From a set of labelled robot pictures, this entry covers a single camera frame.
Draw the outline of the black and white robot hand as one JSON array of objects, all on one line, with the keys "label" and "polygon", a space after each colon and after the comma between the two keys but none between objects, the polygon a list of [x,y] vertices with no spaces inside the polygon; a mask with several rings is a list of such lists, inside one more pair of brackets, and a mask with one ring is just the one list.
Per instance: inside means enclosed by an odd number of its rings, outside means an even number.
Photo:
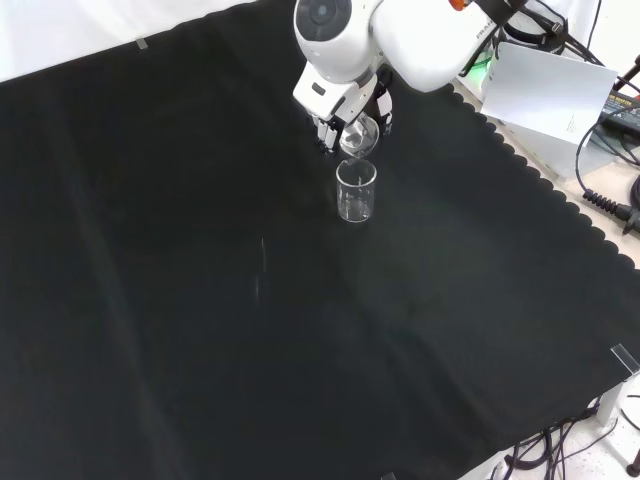
[{"label": "black and white robot hand", "polygon": [[380,134],[391,132],[393,104],[388,87],[392,79],[392,72],[382,68],[376,74],[367,72],[362,85],[357,82],[334,84],[307,63],[293,97],[313,121],[321,150],[335,153],[339,141],[346,138],[361,115],[373,120]]}]

